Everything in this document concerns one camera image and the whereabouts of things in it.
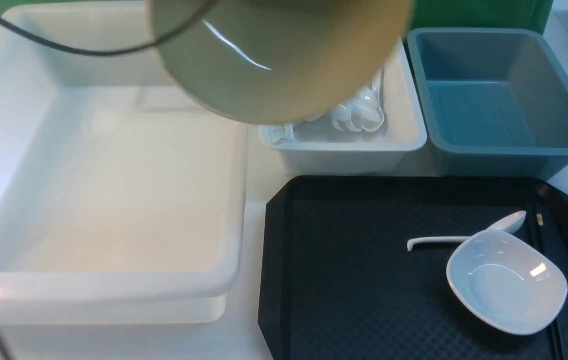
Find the white spoon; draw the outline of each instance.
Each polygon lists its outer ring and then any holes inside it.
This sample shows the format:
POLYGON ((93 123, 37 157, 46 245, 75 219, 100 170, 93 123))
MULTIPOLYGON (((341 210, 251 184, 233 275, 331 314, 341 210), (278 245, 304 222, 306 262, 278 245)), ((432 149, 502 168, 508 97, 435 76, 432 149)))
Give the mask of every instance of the white spoon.
MULTIPOLYGON (((514 234, 522 227, 526 219, 525 210, 514 212, 505 218, 497 221, 487 228, 487 230, 501 230, 510 234, 514 234)), ((408 251, 412 250, 414 244, 421 243, 463 243, 469 236, 430 236, 430 237, 415 237, 410 239, 407 243, 408 251)))

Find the teal plastic bin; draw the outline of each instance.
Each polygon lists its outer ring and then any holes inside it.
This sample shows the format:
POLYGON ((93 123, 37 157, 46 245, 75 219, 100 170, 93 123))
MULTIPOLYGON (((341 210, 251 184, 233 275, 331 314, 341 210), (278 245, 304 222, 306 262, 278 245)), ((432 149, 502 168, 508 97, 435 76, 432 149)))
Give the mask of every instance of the teal plastic bin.
POLYGON ((568 76, 539 34, 422 28, 408 46, 442 174, 546 180, 567 166, 568 76))

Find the small white bin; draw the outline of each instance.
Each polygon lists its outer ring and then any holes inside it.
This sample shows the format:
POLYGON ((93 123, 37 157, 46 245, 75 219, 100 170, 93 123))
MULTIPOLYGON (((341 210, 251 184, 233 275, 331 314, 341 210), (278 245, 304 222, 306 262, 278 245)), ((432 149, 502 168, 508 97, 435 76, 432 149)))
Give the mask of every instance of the small white bin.
POLYGON ((286 170, 302 174, 387 174, 405 153, 426 143, 426 128, 402 42, 382 71, 386 123, 374 133, 339 132, 325 118, 294 127, 295 141, 278 141, 271 125, 261 141, 279 151, 286 170))
MULTIPOLYGON (((145 2, 15 7, 47 39, 148 41, 145 2)), ((212 322, 238 275, 245 125, 153 51, 69 55, 0 28, 0 323, 212 322)))

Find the white table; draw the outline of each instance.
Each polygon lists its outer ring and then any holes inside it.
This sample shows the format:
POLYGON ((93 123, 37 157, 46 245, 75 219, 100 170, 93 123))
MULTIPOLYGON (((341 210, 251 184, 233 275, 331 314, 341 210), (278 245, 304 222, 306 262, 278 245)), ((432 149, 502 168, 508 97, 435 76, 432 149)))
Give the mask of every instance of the white table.
MULTIPOLYGON (((545 37, 568 73, 568 0, 556 0, 545 37)), ((430 175, 415 165, 428 154, 405 158, 401 175, 430 175)), ((269 360, 257 326, 259 274, 265 203, 290 178, 277 153, 249 140, 247 207, 239 280, 229 292, 222 319, 205 325, 163 326, 12 326, 4 333, 19 360, 269 360)), ((568 193, 568 167, 551 183, 568 193)))

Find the black tray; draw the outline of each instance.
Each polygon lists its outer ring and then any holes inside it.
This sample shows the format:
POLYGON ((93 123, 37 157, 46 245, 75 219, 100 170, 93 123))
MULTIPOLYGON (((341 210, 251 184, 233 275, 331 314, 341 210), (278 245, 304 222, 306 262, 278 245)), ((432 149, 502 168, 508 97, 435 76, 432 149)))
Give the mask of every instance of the black tray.
POLYGON ((568 280, 568 196, 533 178, 298 177, 266 206, 258 323, 275 360, 568 360, 568 298, 546 330, 486 325, 446 280, 454 244, 517 210, 515 235, 568 280))

